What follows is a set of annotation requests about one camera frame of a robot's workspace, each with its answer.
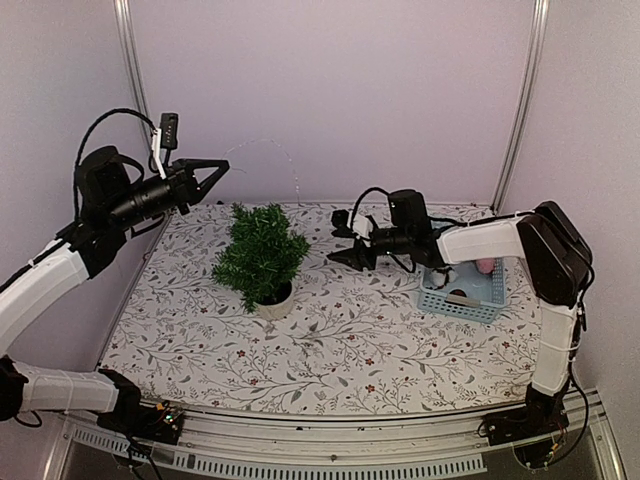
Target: potted plant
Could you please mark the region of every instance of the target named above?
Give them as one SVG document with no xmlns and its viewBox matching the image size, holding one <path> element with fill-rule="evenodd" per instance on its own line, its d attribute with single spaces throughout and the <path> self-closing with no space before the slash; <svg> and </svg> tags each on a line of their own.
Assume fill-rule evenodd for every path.
<svg viewBox="0 0 640 480">
<path fill-rule="evenodd" d="M 285 317 L 293 308 L 294 277 L 309 243 L 289 231 L 289 220 L 280 205 L 252 211 L 233 205 L 231 244 L 218 255 L 213 278 L 242 293 L 248 312 L 266 320 Z"/>
</svg>

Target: table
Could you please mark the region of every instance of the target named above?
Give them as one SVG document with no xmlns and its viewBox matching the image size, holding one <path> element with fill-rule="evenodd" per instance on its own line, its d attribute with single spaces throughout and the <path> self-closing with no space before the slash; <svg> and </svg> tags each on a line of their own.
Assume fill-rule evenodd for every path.
<svg viewBox="0 0 640 480">
<path fill-rule="evenodd" d="M 522 400 L 540 333 L 535 298 L 506 260 L 508 305 L 492 325 L 416 309 L 418 274 L 379 260 L 356 272 L 325 255 L 345 248 L 331 212 L 347 205 L 283 205 L 312 244 L 296 306 L 268 322 L 211 279 L 228 244 L 230 205 L 174 215 L 118 321 L 101 366 L 149 399 L 270 414 L 371 416 L 451 411 Z M 363 205 L 382 226 L 386 205 Z M 433 206 L 471 220 L 486 207 Z"/>
</svg>

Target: plant pot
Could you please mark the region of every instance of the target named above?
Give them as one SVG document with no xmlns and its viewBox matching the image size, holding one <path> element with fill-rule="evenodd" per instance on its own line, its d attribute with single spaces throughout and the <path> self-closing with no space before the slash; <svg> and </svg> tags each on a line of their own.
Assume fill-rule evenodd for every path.
<svg viewBox="0 0 640 480">
<path fill-rule="evenodd" d="M 276 299 L 280 300 L 279 303 L 272 303 L 265 301 L 263 303 L 256 304 L 256 312 L 265 320 L 280 320 L 291 313 L 293 309 L 295 287 L 292 282 L 284 284 L 278 293 Z"/>
</svg>

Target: white pot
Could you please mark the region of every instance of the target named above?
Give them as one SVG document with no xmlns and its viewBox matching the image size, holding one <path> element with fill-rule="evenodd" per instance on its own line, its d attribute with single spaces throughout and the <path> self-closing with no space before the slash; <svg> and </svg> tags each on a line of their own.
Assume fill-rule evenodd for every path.
<svg viewBox="0 0 640 480">
<path fill-rule="evenodd" d="M 291 313 L 291 310 L 293 310 L 295 290 L 296 286 L 291 282 L 291 293 L 284 301 L 276 303 L 275 305 L 261 305 L 257 303 L 256 313 L 265 320 L 280 320 L 286 317 Z"/>
</svg>

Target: pink ball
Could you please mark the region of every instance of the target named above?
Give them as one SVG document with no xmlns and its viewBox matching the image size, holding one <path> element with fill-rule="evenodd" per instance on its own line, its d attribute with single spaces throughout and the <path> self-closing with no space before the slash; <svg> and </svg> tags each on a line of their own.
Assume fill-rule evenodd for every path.
<svg viewBox="0 0 640 480">
<path fill-rule="evenodd" d="M 480 260 L 476 260 L 476 268 L 480 273 L 484 273 L 485 275 L 489 275 L 493 273 L 496 268 L 496 262 L 493 258 L 482 258 Z"/>
</svg>

